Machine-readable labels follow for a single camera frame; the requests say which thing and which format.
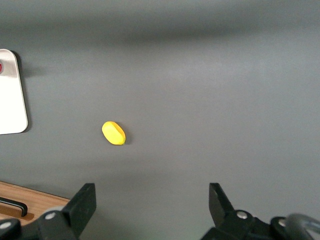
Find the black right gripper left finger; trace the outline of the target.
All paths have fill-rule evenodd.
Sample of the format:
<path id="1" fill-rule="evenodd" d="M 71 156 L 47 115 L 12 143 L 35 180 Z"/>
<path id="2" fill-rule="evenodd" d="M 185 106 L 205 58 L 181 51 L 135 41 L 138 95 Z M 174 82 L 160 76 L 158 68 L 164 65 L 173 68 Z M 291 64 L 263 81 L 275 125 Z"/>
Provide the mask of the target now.
<path id="1" fill-rule="evenodd" d="M 96 186 L 86 183 L 61 210 L 51 210 L 24 227 L 26 240 L 78 240 L 96 211 Z"/>

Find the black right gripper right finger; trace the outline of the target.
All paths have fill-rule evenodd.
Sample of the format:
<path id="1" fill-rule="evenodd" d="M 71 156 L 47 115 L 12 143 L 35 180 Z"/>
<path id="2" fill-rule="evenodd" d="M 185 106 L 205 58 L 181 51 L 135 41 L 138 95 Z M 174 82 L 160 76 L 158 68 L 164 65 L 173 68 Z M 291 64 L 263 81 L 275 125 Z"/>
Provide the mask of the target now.
<path id="1" fill-rule="evenodd" d="M 214 227 L 203 240 L 269 240 L 270 226 L 244 210 L 232 206 L 219 183 L 209 184 L 208 206 Z"/>

